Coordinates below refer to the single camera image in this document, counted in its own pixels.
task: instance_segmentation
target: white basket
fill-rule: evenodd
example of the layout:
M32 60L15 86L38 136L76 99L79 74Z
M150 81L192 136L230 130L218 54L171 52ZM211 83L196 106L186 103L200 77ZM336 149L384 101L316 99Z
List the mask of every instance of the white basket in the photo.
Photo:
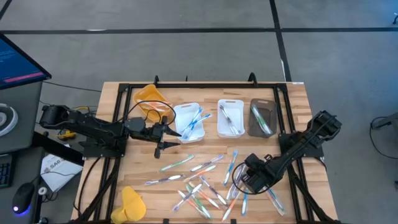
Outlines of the white basket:
M225 111L231 118L236 129L238 129L241 134L234 134L229 128L228 122L220 110L220 105L224 106ZM217 131L218 136L221 138L239 138L244 134L244 123L243 123L243 106L244 103L241 100L219 100L217 104Z
M175 129L176 132L182 134L182 131L188 126L188 124L192 121L193 116L199 110L200 105L198 103L187 103L184 105L177 105L174 107L174 111L176 114L175 117ZM195 125L192 130L191 136L189 139L182 139L182 137L178 137L181 143L190 143L195 141L200 141L205 136L205 129L203 128L203 122L199 122Z

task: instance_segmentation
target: computer monitor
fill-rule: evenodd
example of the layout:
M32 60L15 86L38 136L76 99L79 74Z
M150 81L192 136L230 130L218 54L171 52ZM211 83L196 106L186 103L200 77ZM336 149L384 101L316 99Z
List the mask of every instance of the computer monitor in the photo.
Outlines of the computer monitor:
M0 34L0 90L50 78L48 71Z

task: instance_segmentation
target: keyboard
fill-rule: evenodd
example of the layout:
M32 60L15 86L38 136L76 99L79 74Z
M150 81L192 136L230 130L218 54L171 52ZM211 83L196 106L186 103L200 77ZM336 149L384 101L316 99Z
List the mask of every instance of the keyboard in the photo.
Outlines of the keyboard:
M0 189L10 187L12 184L12 176L14 174L14 154L0 155Z

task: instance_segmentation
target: computer mouse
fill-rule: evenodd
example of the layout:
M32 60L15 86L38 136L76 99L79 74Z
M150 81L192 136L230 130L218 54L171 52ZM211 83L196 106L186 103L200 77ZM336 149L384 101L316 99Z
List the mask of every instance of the computer mouse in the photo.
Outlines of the computer mouse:
M35 185L32 183L24 183L18 188L12 199L12 210L16 214L21 214L29 208L34 191Z

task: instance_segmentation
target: wooden tabletop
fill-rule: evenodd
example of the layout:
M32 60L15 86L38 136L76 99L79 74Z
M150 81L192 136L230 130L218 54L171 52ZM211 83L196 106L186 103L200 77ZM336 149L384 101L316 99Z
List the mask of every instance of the wooden tabletop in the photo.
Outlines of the wooden tabletop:
M118 85L118 82L104 83L97 110L97 118L107 121L112 120ZM305 87L302 83L287 83L287 87L295 127L298 131L303 131L307 127L307 122L312 118ZM213 113L215 116L207 119L203 123L206 132L204 140L166 149L165 151L162 151L160 159L154 158L154 143L129 139L126 148L126 155L121 160L114 208L121 205L121 190L125 186L131 186L142 196L147 207L146 215L140 223L161 223L164 218L169 218L171 223L208 222L209 220L202 218L200 214L187 203L183 205L179 211L172 212L173 206L181 200L177 190L182 190L185 193L187 192L185 190L185 184L181 180L151 186L144 186L144 182L176 174L190 175L187 171L192 167L203 162L207 162L219 154L223 154L224 159L217 163L217 167L214 170L206 173L205 177L208 179L208 182L225 198L231 182L228 182L227 187L224 187L221 184L221 180L226 173L227 166L234 150L238 150L239 152L235 164L242 162L248 155L250 155L250 153L255 153L258 157L263 157L266 154L272 154L273 156L280 154L277 134L273 135L269 139L255 138L247 134L249 105L251 99L262 98L274 101L273 91L269 88L209 88L205 90L196 88L159 88L159 91L169 102L172 102L174 106L197 102L205 109L205 111ZM219 99L244 101L244 125L246 132L240 138L226 139L218 136L216 113L217 102ZM289 130L282 93L280 93L280 100L286 125L285 128L286 130ZM134 110L129 117L133 116L144 117L144 114L141 110ZM166 135L165 140L178 141L177 138ZM158 172L160 168L185 159L189 154L195 155L195 158L165 172ZM83 179L94 160L95 159L88 159L85 162L78 192L80 192ZM101 172L103 169L103 161L104 159L101 159L97 165L95 165L88 178L83 192L83 209L90 204L98 192ZM303 163L310 193L327 215L333 219L337 219L325 168L318 161L312 158L304 158ZM194 179L193 182L195 184L200 183L198 179ZM211 198L213 198L214 201L218 202L207 186L203 186L202 188ZM235 218L238 223L295 223L294 208L287 173L285 173L284 178L275 184L272 189L285 207L286 214L284 216L279 215L266 194L250 195L248 197L248 212L246 216L241 216L243 197L240 197L229 215L227 222L229 222L231 218ZM303 219L306 219L307 216L305 214L303 199L300 193L298 193L298 195L302 216ZM197 197L213 217L211 222L221 222L224 210L218 210L214 206L211 206L211 204L200 195L197 195ZM104 197L101 218L104 218L107 204L108 193ZM77 212L74 210L72 218L76 217Z

